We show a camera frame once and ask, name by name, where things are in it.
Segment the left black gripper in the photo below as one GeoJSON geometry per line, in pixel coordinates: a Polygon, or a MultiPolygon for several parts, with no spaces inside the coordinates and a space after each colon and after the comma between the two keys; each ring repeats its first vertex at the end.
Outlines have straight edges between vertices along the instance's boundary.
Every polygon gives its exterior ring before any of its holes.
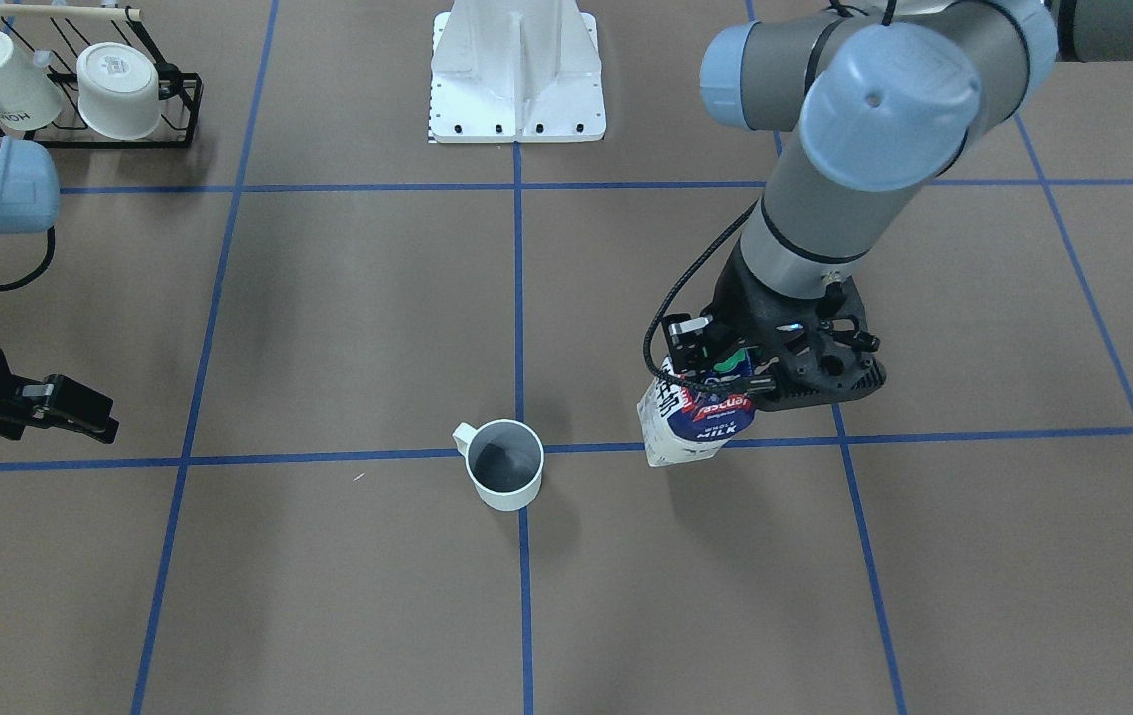
{"type": "Polygon", "coordinates": [[[689,393],[847,393],[849,276],[816,279],[811,298],[787,297],[753,276],[731,250],[698,316],[668,314],[706,252],[661,303],[670,364],[661,383],[689,393]]]}

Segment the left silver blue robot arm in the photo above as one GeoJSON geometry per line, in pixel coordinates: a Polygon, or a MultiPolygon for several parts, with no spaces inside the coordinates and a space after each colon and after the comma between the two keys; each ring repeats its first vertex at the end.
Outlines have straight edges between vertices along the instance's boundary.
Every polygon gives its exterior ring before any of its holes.
{"type": "Polygon", "coordinates": [[[915,193],[1014,117],[1057,61],[1133,61],[1133,1],[832,1],[729,27],[699,91],[787,141],[698,316],[658,308],[658,383],[765,411],[857,401],[887,375],[853,275],[915,193]]]}

